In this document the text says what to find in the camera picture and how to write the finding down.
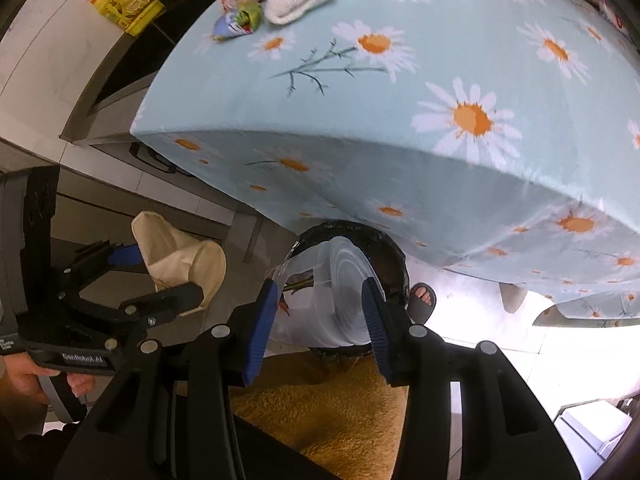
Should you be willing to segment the black sink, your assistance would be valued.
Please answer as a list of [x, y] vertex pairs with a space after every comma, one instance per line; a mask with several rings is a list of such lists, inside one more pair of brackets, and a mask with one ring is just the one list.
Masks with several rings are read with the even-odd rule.
[[183, 0], [160, 14], [137, 37], [122, 36], [86, 89], [96, 106], [130, 84], [157, 72], [180, 39], [215, 0]]

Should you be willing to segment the yellow dish soap bottle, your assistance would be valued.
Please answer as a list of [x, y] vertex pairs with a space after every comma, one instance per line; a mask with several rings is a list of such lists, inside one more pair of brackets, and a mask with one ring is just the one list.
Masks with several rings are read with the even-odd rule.
[[88, 0], [93, 7], [131, 37], [137, 37], [165, 11], [157, 0]]

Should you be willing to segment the blue daisy tablecloth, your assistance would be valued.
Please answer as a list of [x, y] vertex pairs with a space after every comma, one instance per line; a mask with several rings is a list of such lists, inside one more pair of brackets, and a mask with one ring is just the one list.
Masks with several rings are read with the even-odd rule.
[[564, 315], [639, 313], [639, 50], [582, 0], [334, 0], [224, 42], [212, 4], [132, 134], [300, 232], [385, 231]]

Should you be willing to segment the orange fuzzy trousers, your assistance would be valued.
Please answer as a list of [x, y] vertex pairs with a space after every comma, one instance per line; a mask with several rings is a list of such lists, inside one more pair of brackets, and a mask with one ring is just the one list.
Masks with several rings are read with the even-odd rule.
[[374, 356], [270, 356], [254, 384], [230, 389], [232, 412], [341, 479], [392, 476], [408, 389]]

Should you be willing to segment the black trash bin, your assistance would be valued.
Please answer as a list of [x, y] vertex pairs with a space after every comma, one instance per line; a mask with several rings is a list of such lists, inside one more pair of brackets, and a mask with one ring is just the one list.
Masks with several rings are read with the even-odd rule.
[[309, 349], [370, 348], [361, 292], [375, 280], [388, 304], [404, 308], [409, 296], [406, 257], [385, 233], [335, 220], [296, 240], [273, 277], [282, 289], [271, 339]]

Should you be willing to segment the clear plastic wrapper red label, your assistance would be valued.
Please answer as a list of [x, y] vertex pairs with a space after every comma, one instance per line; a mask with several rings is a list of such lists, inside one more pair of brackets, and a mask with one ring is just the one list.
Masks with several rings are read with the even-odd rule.
[[282, 290], [270, 339], [306, 348], [365, 346], [370, 337], [361, 287], [378, 276], [366, 255], [344, 237], [333, 237], [288, 258], [274, 270]]

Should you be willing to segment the brown paper bag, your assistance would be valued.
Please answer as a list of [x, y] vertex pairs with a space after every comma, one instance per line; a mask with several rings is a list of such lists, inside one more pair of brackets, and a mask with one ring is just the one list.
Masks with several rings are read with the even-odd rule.
[[131, 231], [155, 289], [160, 292], [186, 282], [197, 284], [203, 300], [181, 316], [207, 310], [227, 272], [222, 247], [214, 240], [198, 240], [174, 228], [153, 211], [140, 212], [131, 222]]

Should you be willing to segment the foot in black sandal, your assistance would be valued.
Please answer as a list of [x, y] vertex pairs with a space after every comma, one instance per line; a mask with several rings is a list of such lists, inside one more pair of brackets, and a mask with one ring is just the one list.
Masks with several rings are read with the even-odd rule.
[[434, 289], [425, 283], [414, 284], [409, 292], [406, 307], [408, 317], [413, 324], [424, 325], [433, 314], [437, 304]]

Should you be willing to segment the green blue snack wrapper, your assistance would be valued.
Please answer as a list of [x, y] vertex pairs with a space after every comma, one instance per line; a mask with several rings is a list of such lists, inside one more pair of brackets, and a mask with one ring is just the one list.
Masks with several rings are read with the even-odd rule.
[[259, 2], [241, 1], [234, 9], [221, 15], [213, 27], [215, 41], [226, 41], [251, 35], [262, 24], [262, 6]]

